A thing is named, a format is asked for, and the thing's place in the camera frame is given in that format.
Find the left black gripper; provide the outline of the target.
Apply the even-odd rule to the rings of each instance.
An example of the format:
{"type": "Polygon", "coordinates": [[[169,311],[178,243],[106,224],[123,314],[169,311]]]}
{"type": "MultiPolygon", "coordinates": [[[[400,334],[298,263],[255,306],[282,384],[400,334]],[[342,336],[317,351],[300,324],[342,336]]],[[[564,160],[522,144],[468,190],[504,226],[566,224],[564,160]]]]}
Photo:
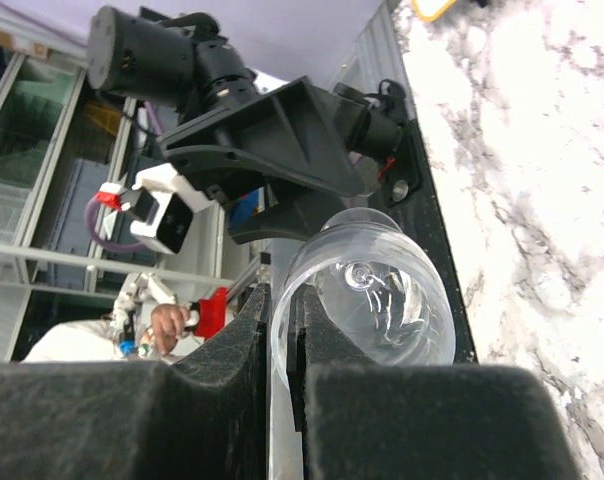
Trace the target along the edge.
{"type": "Polygon", "coordinates": [[[161,136],[159,145],[193,189],[221,204],[273,179],[309,188],[229,228],[237,244],[306,241],[347,209],[333,195],[364,190],[349,158],[350,125],[341,117],[360,108],[302,77],[240,106],[201,115],[161,136]]]}

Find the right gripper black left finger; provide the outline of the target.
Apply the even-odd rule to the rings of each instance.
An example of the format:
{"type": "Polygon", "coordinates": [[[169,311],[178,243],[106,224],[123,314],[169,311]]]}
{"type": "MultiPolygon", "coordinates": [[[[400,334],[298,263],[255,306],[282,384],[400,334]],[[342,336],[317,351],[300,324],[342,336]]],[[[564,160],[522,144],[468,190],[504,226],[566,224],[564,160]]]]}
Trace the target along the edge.
{"type": "Polygon", "coordinates": [[[174,365],[0,365],[0,479],[263,479],[270,288],[174,365]]]}

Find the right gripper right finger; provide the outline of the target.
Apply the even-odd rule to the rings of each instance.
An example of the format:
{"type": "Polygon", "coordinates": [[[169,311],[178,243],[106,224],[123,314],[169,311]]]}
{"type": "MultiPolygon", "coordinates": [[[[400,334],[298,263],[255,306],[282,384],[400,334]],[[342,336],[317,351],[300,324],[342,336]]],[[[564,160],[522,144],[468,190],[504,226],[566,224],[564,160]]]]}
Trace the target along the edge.
{"type": "Polygon", "coordinates": [[[308,479],[575,479],[541,383],[513,367],[387,367],[329,319],[290,303],[288,377],[308,479]]]}

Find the clear wine glass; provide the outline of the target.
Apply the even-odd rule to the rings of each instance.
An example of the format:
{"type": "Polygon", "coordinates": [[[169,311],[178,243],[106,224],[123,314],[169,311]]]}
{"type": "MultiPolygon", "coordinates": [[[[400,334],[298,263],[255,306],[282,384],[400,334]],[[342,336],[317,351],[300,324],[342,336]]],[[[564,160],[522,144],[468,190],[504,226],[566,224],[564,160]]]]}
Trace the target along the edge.
{"type": "Polygon", "coordinates": [[[443,281],[426,252],[386,214],[344,210],[308,241],[272,243],[269,476],[303,476],[286,375],[291,300],[316,289],[329,324],[384,366],[451,365],[455,327],[443,281]]]}

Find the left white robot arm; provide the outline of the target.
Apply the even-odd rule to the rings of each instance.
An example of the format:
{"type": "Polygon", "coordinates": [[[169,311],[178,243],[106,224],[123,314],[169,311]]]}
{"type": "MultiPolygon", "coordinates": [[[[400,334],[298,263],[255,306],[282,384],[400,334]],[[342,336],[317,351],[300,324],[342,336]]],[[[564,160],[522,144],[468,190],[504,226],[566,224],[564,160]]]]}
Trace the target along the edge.
{"type": "Polygon", "coordinates": [[[305,240],[360,194],[363,181],[334,122],[341,100],[299,78],[260,93],[217,22],[196,13],[153,23],[104,6],[91,21],[88,79],[100,92],[164,105],[180,124],[164,159],[222,207],[271,187],[275,204],[231,230],[238,243],[305,240]]]}

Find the operator bare hand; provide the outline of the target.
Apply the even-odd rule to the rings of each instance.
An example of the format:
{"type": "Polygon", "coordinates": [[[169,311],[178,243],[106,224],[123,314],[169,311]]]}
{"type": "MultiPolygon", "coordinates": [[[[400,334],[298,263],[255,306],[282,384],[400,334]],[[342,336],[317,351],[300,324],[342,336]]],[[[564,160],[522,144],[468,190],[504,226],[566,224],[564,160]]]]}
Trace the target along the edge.
{"type": "Polygon", "coordinates": [[[190,311],[183,306],[160,304],[151,313],[151,328],[157,350],[170,354],[184,333],[190,311]]]}

